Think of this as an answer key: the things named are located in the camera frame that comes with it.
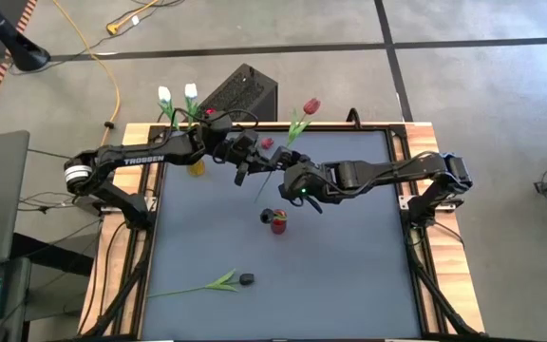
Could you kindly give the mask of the white artificial tulip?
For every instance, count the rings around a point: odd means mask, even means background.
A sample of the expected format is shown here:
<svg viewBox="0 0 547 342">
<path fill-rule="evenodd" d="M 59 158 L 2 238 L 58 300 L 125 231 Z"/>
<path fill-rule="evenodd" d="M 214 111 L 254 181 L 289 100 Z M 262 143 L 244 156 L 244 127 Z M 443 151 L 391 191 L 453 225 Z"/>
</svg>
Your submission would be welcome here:
<svg viewBox="0 0 547 342">
<path fill-rule="evenodd" d="M 175 129 L 179 128 L 179 121 L 177 117 L 177 111 L 173 105 L 172 95 L 170 90 L 163 85 L 158 87 L 159 106 L 163 115 L 165 115 L 171 122 Z"/>
<path fill-rule="evenodd" d="M 198 114 L 198 89 L 196 84 L 186 84 L 184 87 L 184 99 L 187 110 L 187 122 L 189 125 L 196 123 L 199 119 Z"/>
</svg>

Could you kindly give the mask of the black diagonal support strut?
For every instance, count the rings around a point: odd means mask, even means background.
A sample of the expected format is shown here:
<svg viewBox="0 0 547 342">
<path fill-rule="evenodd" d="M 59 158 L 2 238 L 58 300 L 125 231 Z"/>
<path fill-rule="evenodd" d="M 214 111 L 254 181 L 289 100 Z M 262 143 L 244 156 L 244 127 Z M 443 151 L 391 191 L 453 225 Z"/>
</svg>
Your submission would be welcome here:
<svg viewBox="0 0 547 342">
<path fill-rule="evenodd" d="M 455 311 L 450 302 L 443 295 L 443 292 L 437 285 L 437 282 L 429 275 L 425 265 L 419 260 L 415 247 L 421 245 L 426 238 L 426 232 L 424 227 L 412 227 L 406 231 L 406 238 L 412 238 L 412 232 L 415 231 L 418 241 L 410 242 L 406 241 L 406 246 L 408 248 L 408 262 L 409 269 L 415 273 L 415 275 L 423 282 L 430 295 L 432 296 L 433 302 L 437 305 L 442 312 L 442 316 L 446 318 L 455 332 L 461 335 L 479 335 L 480 332 L 477 332 L 472 327 L 470 327 L 463 318 Z"/>
<path fill-rule="evenodd" d="M 119 289 L 116 296 L 113 298 L 110 305 L 106 308 L 105 312 L 103 314 L 100 314 L 97 317 L 97 320 L 94 326 L 90 328 L 89 330 L 87 330 L 86 332 L 82 332 L 80 334 L 82 338 L 103 336 L 107 327 L 110 325 L 113 319 L 118 315 L 118 312 L 124 307 L 125 301 L 127 297 L 129 296 L 131 290 L 146 275 L 148 264 L 149 264 L 148 258 L 149 258 L 149 253 L 150 253 L 150 249 L 152 245 L 152 237 L 153 237 L 152 231 L 147 231 L 145 233 L 144 245 L 143 245 L 141 256 L 139 258 L 137 265 L 135 266 L 131 274 L 127 277 L 127 279 L 124 281 L 123 285 Z"/>
</svg>

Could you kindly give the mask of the red ribbed glass vase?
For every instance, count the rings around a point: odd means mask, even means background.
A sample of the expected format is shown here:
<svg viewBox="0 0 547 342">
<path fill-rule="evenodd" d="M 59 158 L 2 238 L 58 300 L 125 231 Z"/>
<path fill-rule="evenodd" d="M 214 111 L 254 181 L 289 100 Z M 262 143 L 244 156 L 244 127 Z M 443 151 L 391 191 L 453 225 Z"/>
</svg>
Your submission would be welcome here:
<svg viewBox="0 0 547 342">
<path fill-rule="evenodd" d="M 284 210 L 276 209 L 273 211 L 273 219 L 270 223 L 272 232 L 276 235 L 282 235 L 287 227 L 287 213 Z"/>
</svg>

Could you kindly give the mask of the black stand pole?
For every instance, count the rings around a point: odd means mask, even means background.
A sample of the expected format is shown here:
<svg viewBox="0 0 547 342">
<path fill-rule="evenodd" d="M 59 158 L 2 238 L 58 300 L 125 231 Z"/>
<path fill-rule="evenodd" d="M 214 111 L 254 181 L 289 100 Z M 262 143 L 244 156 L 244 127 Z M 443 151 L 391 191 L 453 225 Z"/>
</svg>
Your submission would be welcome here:
<svg viewBox="0 0 547 342">
<path fill-rule="evenodd" d="M 21 71 L 35 71 L 44 67 L 50 54 L 34 44 L 0 12 L 0 41 L 10 53 L 11 60 Z"/>
</svg>

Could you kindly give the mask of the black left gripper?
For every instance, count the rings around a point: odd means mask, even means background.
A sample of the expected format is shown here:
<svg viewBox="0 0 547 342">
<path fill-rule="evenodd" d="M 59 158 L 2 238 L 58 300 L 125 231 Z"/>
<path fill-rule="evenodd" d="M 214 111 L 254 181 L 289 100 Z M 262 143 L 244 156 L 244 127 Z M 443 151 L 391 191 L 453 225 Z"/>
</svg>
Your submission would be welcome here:
<svg viewBox="0 0 547 342">
<path fill-rule="evenodd" d="M 235 185 L 241 185 L 249 172 L 275 171 L 274 163 L 257 149 L 258 133 L 252 129 L 242 131 L 242 143 L 224 145 L 223 160 L 236 166 Z"/>
</svg>

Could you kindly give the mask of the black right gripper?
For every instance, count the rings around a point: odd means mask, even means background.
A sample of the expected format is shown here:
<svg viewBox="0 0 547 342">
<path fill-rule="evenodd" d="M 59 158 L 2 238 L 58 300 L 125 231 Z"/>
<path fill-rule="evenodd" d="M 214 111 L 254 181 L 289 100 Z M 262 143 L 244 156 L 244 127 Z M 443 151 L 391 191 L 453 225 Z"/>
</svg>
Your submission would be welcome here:
<svg viewBox="0 0 547 342">
<path fill-rule="evenodd" d="M 323 213 L 320 202 L 337 202 L 338 191 L 333 182 L 332 172 L 335 163 L 299 163 L 306 162 L 308 156 L 285 146 L 278 146 L 273 153 L 275 165 L 292 165 L 284 171 L 283 182 L 278 185 L 280 196 L 285 200 L 302 198 L 318 214 Z"/>
</svg>

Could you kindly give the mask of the black perforated computer case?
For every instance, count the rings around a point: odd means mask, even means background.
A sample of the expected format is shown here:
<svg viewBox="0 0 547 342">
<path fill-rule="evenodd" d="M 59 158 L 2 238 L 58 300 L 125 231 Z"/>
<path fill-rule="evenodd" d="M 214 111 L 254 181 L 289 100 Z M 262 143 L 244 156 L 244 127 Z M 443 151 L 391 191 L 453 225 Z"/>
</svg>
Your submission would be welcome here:
<svg viewBox="0 0 547 342">
<path fill-rule="evenodd" d="M 243 109 L 252 112 L 261 122 L 276 122 L 278 114 L 278 82 L 252 66 L 242 64 L 198 106 L 218 112 Z"/>
</svg>

